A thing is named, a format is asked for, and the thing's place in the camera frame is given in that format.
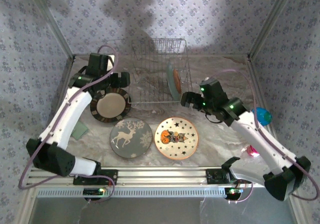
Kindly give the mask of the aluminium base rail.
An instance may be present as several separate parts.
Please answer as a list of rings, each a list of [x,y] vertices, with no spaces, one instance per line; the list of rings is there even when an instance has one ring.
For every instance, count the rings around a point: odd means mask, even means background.
[[[115,174],[110,177],[116,180],[118,187],[199,187],[207,184],[207,170],[213,166],[136,166],[115,167]],[[26,175],[24,184],[31,186],[49,179],[46,187],[64,187],[72,185],[74,178],[55,177],[54,174],[32,168]]]

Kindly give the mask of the pink plastic cup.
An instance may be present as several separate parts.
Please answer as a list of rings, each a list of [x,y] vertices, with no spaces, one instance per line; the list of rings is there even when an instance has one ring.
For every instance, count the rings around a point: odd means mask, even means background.
[[[257,151],[256,149],[254,149],[252,145],[249,145],[249,146],[246,148],[246,152],[247,152],[247,154],[248,154],[249,156],[254,157],[254,158],[260,156],[260,154],[258,153],[258,151]]]

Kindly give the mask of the blue plastic cup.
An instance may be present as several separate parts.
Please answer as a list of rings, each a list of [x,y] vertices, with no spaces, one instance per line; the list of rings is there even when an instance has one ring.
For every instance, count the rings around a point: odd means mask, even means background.
[[[252,109],[253,115],[256,113],[256,119],[262,126],[267,126],[272,122],[272,114],[262,107]]]

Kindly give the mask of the white star pumpkin plate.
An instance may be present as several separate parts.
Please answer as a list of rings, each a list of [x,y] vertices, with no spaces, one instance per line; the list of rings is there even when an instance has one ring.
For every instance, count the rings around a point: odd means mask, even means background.
[[[154,133],[154,143],[165,157],[171,160],[184,160],[196,152],[199,135],[189,120],[169,117],[158,125]]]

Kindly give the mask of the grey reindeer plate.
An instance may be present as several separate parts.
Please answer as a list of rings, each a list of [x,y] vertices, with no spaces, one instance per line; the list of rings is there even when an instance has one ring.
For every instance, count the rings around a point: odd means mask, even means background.
[[[152,141],[151,127],[138,118],[120,120],[109,135],[111,149],[125,159],[133,159],[143,155],[150,148]]]

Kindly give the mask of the aluminium frame leg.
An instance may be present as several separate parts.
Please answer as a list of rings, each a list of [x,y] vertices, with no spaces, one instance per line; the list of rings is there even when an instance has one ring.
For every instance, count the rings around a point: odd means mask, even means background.
[[[32,210],[37,198],[38,189],[31,188],[23,191],[22,199],[18,206],[18,210],[13,224],[28,224],[32,214]]]
[[[289,203],[295,224],[313,224],[312,214],[308,209],[307,202],[291,196]]]

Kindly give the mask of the pale green ceramic plate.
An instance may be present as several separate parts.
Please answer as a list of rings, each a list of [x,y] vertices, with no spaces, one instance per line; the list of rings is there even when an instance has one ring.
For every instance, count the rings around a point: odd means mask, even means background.
[[[170,62],[166,65],[166,78],[171,96],[175,102],[179,102],[182,96],[180,74]]]

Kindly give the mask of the green-blue flat sponge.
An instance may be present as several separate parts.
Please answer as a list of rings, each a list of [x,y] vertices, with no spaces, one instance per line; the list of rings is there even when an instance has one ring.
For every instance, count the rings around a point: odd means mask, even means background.
[[[80,140],[88,131],[88,127],[83,122],[78,121],[71,132],[71,136],[75,140]]]

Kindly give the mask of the aluminium corner post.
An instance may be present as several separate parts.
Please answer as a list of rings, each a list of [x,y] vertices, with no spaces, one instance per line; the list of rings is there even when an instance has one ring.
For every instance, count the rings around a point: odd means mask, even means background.
[[[275,26],[278,18],[280,17],[283,9],[285,8],[288,0],[275,0],[274,4],[267,15],[261,30],[259,31],[257,37],[255,38],[253,45],[248,53],[248,59],[253,62],[258,56],[260,50],[262,49],[267,37],[271,33],[273,27]]]
[[[44,20],[46,24],[49,26],[50,30],[53,33],[53,36],[56,38],[57,42],[59,43],[60,47],[62,48],[63,52],[66,54],[66,56],[69,59],[73,58],[73,52],[65,39],[63,33],[61,32],[58,23],[56,22],[53,14],[50,11],[50,8],[48,7],[45,0],[34,0],[35,5],[41,12],[42,16],[44,17]]]

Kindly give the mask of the aluminium wall-foot rail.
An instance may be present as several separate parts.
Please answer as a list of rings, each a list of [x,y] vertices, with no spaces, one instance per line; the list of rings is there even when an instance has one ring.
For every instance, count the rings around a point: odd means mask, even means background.
[[[248,57],[247,54],[187,54],[187,53],[176,53],[176,54],[147,54],[146,57],[153,57],[153,56],[159,56],[163,58],[170,58],[170,57],[176,57],[176,58],[193,58],[193,57],[214,57],[214,58],[231,58],[231,59],[237,59],[237,60],[243,60]],[[136,60],[139,60],[140,58],[143,58],[144,55],[135,55],[132,54],[119,54],[119,58],[133,58]]]

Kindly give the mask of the brown striped-rim plate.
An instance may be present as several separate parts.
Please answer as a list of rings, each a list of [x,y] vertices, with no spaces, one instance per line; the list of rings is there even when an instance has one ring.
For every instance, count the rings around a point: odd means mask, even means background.
[[[103,123],[122,120],[131,110],[131,97],[122,88],[99,90],[90,102],[92,116]]]

